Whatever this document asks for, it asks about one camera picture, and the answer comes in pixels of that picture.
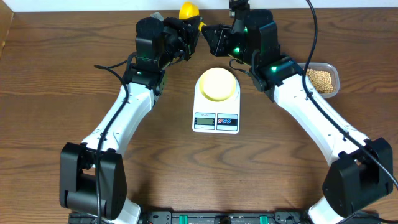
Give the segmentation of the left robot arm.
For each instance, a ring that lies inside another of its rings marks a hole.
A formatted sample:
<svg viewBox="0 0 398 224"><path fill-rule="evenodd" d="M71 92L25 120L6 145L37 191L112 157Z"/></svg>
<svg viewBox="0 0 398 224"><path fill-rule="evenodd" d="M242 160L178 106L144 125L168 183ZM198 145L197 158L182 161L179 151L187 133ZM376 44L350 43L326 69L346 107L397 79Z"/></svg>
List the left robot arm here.
<svg viewBox="0 0 398 224"><path fill-rule="evenodd" d="M89 136L60 153L60 205L72 211L69 223L138 223L141 208L127 198L123 155L162 94L165 69L194 53L201 21L150 16L136 24L136 51L116 75L118 98Z"/></svg>

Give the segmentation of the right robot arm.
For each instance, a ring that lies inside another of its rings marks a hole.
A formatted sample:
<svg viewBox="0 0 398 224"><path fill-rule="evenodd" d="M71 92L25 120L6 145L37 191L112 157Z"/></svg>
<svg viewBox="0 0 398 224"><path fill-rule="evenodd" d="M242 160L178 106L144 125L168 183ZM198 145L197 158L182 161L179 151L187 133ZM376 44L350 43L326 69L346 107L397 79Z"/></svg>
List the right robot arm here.
<svg viewBox="0 0 398 224"><path fill-rule="evenodd" d="M285 109L324 155L329 170L322 198L308 209L311 223L382 223L365 208L397 188L393 151L383 138L369 139L345 121L316 91L307 68L280 51L277 25L267 9L231 1L230 26L202 28L210 51L249 65L258 91Z"/></svg>

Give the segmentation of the yellow-green bowl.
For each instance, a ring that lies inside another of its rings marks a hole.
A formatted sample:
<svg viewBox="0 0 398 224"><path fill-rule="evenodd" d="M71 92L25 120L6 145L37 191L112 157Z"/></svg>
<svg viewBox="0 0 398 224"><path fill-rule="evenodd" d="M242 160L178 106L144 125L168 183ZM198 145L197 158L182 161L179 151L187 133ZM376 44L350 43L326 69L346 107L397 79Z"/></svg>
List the yellow-green bowl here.
<svg viewBox="0 0 398 224"><path fill-rule="evenodd" d="M211 68L199 78L199 91L210 101L229 99L237 89L234 75L224 68Z"/></svg>

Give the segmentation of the yellow measuring scoop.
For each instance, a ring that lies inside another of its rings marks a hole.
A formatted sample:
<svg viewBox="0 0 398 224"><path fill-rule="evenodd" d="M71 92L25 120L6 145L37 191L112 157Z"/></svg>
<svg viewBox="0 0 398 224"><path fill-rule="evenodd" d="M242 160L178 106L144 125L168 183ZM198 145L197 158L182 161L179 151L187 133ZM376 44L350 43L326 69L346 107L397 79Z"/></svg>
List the yellow measuring scoop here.
<svg viewBox="0 0 398 224"><path fill-rule="evenodd" d="M206 26L203 18L200 16L198 7L192 2L185 2L179 10L178 18L188 25L197 25L198 30L202 32L202 28Z"/></svg>

